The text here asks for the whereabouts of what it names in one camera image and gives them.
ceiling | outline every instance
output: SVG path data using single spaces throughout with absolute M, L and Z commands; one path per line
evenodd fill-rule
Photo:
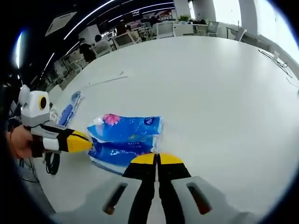
M 23 1 L 13 7 L 14 21 L 7 29 L 13 29 L 13 36 L 9 40 L 9 47 L 13 46 L 19 33 L 23 30 L 21 38 L 21 64 L 20 69 L 15 69 L 16 65 L 13 61 L 14 52 L 11 49 L 11 55 L 8 62 L 12 65 L 12 71 L 15 74 L 20 74 L 24 83 L 30 82 L 36 77 L 42 75 L 46 64 L 53 53 L 46 71 L 51 67 L 52 63 L 61 58 L 65 53 L 78 42 L 78 34 L 87 26 L 93 24 L 101 24 L 100 31 L 109 29 L 116 26 L 120 19 L 115 19 L 108 22 L 115 17 L 122 14 L 129 13 L 133 10 L 151 6 L 155 4 L 172 2 L 171 0 L 44 0 L 44 1 Z M 97 9 L 98 7 L 106 4 L 102 8 L 95 11 L 93 14 L 88 14 Z M 150 10 L 173 7 L 173 4 L 165 4 L 150 7 L 141 10 L 147 12 Z M 49 33 L 49 27 L 52 21 L 59 16 L 76 12 L 64 27 Z M 67 36 L 67 34 L 76 26 L 76 28 Z

white tabletop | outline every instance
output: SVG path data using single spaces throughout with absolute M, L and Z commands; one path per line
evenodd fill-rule
M 92 85 L 121 72 L 128 77 Z M 298 88 L 286 77 L 258 48 L 242 42 L 166 38 L 96 59 L 56 106 L 61 111 L 81 90 L 85 99 L 70 127 L 85 132 L 106 113 L 162 116 L 160 151 L 182 158 L 191 175 L 221 190 L 229 204 L 263 215 L 287 190 L 299 160 Z M 62 154 L 55 176 L 46 173 L 42 159 L 35 166 L 56 212 L 79 207 L 113 176 L 94 166 L 86 152 Z

